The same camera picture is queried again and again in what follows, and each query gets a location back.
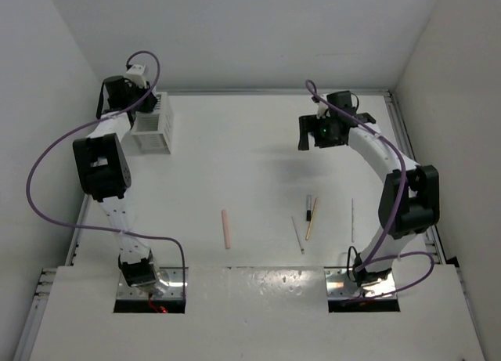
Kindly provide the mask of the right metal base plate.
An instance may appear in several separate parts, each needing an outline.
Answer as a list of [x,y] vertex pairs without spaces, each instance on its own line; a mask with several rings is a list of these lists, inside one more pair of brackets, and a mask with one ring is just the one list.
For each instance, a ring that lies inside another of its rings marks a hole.
[[372,283],[363,283],[360,287],[348,278],[347,269],[325,268],[326,296],[329,301],[344,301],[355,299],[396,299],[395,280],[393,273],[384,278],[378,278]]

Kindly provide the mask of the pink makeup stick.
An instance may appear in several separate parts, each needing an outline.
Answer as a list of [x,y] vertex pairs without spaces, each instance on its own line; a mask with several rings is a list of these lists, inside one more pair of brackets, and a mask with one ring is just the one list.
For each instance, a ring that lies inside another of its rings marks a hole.
[[222,210],[222,228],[223,228],[225,249],[229,250],[231,248],[231,237],[229,232],[228,214],[227,210],[225,209]]

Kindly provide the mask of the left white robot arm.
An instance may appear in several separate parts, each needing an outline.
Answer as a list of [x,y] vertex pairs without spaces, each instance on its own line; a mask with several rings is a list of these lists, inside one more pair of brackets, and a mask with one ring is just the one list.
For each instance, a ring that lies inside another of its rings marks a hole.
[[138,112],[149,113],[157,104],[143,74],[125,74],[103,80],[96,128],[72,147],[81,188],[104,211],[118,246],[118,267],[129,287],[149,293],[157,283],[153,253],[138,236],[130,234],[133,216],[128,189],[132,185],[121,141],[132,129]]

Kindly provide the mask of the white slatted organizer box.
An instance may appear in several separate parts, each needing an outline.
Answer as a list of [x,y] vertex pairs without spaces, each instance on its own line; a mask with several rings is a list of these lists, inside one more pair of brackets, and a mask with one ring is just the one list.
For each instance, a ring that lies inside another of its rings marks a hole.
[[172,153],[174,112],[167,92],[157,93],[157,104],[149,114],[138,113],[131,136],[143,153]]

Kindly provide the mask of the thin grey makeup pencil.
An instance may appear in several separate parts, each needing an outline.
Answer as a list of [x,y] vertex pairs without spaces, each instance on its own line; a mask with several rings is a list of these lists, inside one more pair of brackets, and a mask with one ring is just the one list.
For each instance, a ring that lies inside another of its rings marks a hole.
[[293,227],[294,227],[294,232],[295,232],[295,235],[296,235],[296,238],[297,238],[297,242],[298,242],[298,246],[300,248],[300,251],[301,251],[301,254],[304,255],[305,254],[305,248],[302,244],[302,241],[301,241],[301,236],[300,236],[300,233],[299,233],[299,229],[297,227],[297,223],[295,221],[295,218],[294,216],[291,216],[291,221],[293,223]]

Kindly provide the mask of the metal base plate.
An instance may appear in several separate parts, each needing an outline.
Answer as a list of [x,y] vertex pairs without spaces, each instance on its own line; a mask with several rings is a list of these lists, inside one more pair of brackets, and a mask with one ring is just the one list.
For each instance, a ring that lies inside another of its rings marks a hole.
[[187,282],[183,282],[182,270],[178,268],[160,267],[157,272],[159,282],[149,291],[144,291],[138,287],[129,287],[125,278],[120,275],[118,280],[116,299],[117,300],[146,300],[149,294],[158,301],[180,301],[182,300],[183,288],[187,288]]
[[363,283],[360,287],[348,278],[347,269],[325,268],[326,296],[329,301],[344,301],[355,299],[396,299],[395,280],[393,273],[384,278],[378,278],[372,283]]

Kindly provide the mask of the black silver eyeliner pen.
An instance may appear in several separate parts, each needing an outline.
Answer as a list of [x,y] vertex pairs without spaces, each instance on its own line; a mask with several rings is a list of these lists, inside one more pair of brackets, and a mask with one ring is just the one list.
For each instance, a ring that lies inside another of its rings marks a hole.
[[310,222],[312,219],[312,195],[306,197],[306,221]]

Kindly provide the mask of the thin white makeup stick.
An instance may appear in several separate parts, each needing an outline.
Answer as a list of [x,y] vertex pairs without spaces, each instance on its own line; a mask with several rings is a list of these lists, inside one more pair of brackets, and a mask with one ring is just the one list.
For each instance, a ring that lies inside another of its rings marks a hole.
[[355,225],[355,217],[354,217],[354,198],[351,199],[351,243],[355,242],[354,236],[354,225]]

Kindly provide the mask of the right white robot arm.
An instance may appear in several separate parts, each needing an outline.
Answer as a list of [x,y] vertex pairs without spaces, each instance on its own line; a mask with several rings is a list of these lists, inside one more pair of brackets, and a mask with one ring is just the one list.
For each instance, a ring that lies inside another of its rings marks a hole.
[[360,251],[348,274],[358,286],[383,279],[395,259],[417,235],[440,217],[439,174],[432,165],[407,157],[380,130],[376,119],[359,113],[349,91],[312,94],[315,114],[299,118],[298,149],[348,146],[358,153],[383,183],[377,217],[380,228]]

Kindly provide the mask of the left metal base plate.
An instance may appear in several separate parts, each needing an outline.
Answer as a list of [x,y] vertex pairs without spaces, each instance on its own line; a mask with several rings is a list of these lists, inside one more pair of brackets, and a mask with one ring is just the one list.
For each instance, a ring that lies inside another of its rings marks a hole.
[[158,301],[180,301],[182,300],[183,288],[187,288],[187,282],[183,282],[182,270],[178,268],[160,267],[157,272],[159,282],[149,291],[144,291],[138,287],[129,287],[125,278],[120,275],[118,280],[116,299],[117,300],[146,300],[149,294]]

